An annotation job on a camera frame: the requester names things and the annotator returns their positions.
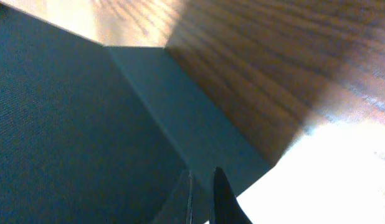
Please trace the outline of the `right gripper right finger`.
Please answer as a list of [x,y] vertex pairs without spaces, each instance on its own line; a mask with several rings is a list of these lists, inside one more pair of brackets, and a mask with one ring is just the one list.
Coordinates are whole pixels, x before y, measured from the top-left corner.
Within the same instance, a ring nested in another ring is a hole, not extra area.
[[211,189],[210,224],[252,224],[240,207],[221,167],[214,169]]

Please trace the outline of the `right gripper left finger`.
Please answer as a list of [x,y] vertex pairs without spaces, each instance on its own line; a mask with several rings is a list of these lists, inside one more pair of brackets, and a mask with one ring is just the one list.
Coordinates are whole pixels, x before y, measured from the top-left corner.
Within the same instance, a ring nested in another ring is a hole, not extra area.
[[151,224],[191,224],[193,222],[193,177],[182,171],[176,186]]

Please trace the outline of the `dark green box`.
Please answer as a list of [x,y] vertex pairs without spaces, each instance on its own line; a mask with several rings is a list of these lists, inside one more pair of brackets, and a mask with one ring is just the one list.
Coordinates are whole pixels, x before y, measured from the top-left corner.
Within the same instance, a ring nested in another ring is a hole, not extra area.
[[0,223],[151,223],[184,170],[204,223],[216,167],[236,194],[269,170],[164,49],[0,3]]

